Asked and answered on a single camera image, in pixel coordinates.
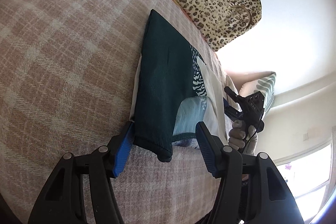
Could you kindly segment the right hand white glove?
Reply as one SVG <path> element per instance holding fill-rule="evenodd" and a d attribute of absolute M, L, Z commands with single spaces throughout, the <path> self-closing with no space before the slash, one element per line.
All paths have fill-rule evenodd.
<path fill-rule="evenodd" d="M 228 133 L 228 144 L 235 150 L 242 149 L 246 155 L 254 156 L 258 141 L 258 136 L 254 126 L 248 128 L 249 143 L 244 142 L 246 125 L 241 120 L 236 120 L 232 124 L 232 129 Z"/>

